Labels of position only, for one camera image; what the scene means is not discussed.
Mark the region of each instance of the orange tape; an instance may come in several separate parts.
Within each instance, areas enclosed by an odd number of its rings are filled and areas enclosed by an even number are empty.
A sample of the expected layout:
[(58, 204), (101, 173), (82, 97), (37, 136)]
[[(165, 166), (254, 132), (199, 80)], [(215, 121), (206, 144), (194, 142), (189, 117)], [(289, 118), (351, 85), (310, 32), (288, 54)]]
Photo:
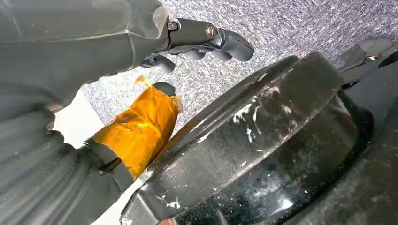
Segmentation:
[(174, 101), (150, 86), (93, 138), (115, 152), (137, 179), (170, 139), (177, 115)]

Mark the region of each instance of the white residue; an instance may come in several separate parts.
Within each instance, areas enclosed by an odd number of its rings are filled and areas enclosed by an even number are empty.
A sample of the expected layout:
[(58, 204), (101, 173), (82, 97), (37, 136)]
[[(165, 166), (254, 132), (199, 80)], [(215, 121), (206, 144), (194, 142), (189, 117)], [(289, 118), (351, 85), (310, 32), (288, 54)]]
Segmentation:
[(209, 136), (210, 132), (203, 135), (201, 138), (199, 138), (198, 143), (201, 143), (202, 141), (206, 140), (207, 136)]
[(257, 82), (260, 82), (268, 73), (264, 73), (258, 80)]
[(122, 218), (122, 225), (132, 225), (133, 221), (126, 219), (126, 218)]
[(233, 118), (234, 123), (239, 124), (239, 120), (240, 120), (240, 119), (243, 119), (243, 121), (245, 121), (245, 119), (243, 118), (242, 114), (243, 114), (243, 113), (249, 113), (249, 110), (250, 110), (250, 107), (251, 107), (251, 106), (252, 106), (251, 103), (250, 103), (250, 104), (247, 104), (245, 107), (243, 107), (243, 108), (241, 108), (239, 111), (237, 111), (237, 112), (234, 114), (234, 118)]
[(246, 134), (247, 134), (247, 138), (249, 138), (249, 142), (252, 142), (252, 130), (249, 128), (246, 128)]
[(260, 106), (256, 106), (256, 108), (254, 109), (254, 113), (253, 113), (253, 121), (255, 122), (257, 119), (257, 110), (260, 108)]
[(176, 198), (175, 202), (170, 202), (166, 204), (166, 207), (171, 207), (171, 208), (177, 208), (179, 209), (181, 207), (180, 203), (178, 202), (178, 198)]
[(293, 127), (297, 127), (297, 122), (296, 122), (296, 120), (290, 120), (289, 121), (289, 124), (290, 124), (290, 126), (293, 126)]
[(268, 88), (267, 91), (266, 91), (266, 96), (267, 96), (267, 95), (270, 95), (270, 94), (272, 94), (272, 93), (274, 93), (274, 92), (281, 93), (281, 92), (279, 91), (278, 86), (273, 86), (273, 87), (271, 87), (271, 88)]
[(291, 109), (287, 105), (282, 104), (282, 109), (286, 114), (291, 113)]

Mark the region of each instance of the white scratch mark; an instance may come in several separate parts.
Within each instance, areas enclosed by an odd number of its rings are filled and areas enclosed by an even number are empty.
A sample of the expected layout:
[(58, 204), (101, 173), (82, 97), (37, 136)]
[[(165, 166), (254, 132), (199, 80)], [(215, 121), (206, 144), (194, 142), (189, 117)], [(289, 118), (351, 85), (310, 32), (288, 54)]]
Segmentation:
[(291, 114), (291, 108), (289, 108), (287, 105), (282, 104), (282, 109), (286, 114)]
[(251, 103), (250, 103), (250, 104), (247, 104), (245, 107), (243, 107), (243, 108), (241, 108), (239, 111), (237, 111), (237, 112), (234, 114), (234, 118), (233, 118), (234, 123), (239, 124), (239, 120), (240, 120), (240, 119), (243, 119), (243, 121), (245, 121), (245, 119), (243, 118), (242, 114), (243, 114), (243, 113), (249, 113), (249, 109), (250, 109), (251, 106), (252, 106)]
[(249, 138), (249, 142), (250, 142), (250, 143), (252, 142), (252, 135), (251, 135), (251, 133), (252, 133), (252, 130), (249, 129), (249, 128), (246, 128), (247, 138)]
[(257, 119), (257, 110), (260, 108), (260, 106), (256, 106), (256, 108), (254, 109), (254, 113), (253, 113), (253, 121), (255, 122)]
[(179, 209), (181, 207), (180, 203), (178, 202), (178, 198), (176, 198), (175, 202), (170, 202), (166, 204), (166, 207), (171, 207), (171, 208), (177, 208)]
[(196, 126), (194, 126), (193, 128), (192, 128), (192, 130), (190, 130), (190, 132), (192, 132), (193, 130), (195, 130), (196, 128), (198, 128), (203, 122), (205, 122), (206, 121), (206, 119), (204, 119), (204, 120), (202, 120), (200, 123), (198, 123)]
[(264, 73), (258, 80), (257, 82), (260, 82), (268, 73)]
[(199, 138), (198, 143), (201, 143), (202, 141), (206, 140), (207, 136), (209, 136), (210, 132), (203, 135), (201, 138)]

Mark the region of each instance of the robotic hand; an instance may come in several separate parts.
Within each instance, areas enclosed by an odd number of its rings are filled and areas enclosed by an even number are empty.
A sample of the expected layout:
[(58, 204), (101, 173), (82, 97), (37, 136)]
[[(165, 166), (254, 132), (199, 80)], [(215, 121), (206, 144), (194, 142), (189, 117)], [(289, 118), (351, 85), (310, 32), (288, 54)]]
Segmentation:
[(164, 57), (165, 54), (185, 53), (193, 60), (200, 60), (211, 52), (222, 61), (231, 58), (248, 61), (254, 53), (253, 47), (241, 35), (216, 28), (208, 22), (174, 19), (167, 23), (167, 33), (167, 43), (148, 56), (141, 67), (155, 66), (164, 72), (172, 72), (175, 64)]

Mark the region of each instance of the bolt head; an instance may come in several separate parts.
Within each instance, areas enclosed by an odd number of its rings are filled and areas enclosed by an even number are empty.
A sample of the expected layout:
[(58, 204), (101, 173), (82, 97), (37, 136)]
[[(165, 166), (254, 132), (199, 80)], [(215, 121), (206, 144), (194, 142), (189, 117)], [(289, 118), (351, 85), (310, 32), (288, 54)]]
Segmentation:
[(167, 24), (167, 29), (168, 29), (169, 31), (178, 30), (178, 25), (177, 25), (176, 22), (169, 22), (169, 23)]
[(209, 36), (210, 38), (214, 38), (216, 35), (217, 31), (215, 30), (215, 27), (211, 24), (208, 24), (206, 26), (206, 34), (207, 36)]
[(373, 55), (369, 55), (369, 56), (367, 56), (365, 59), (366, 59), (366, 60), (376, 60), (376, 59), (378, 59), (378, 57), (373, 56)]

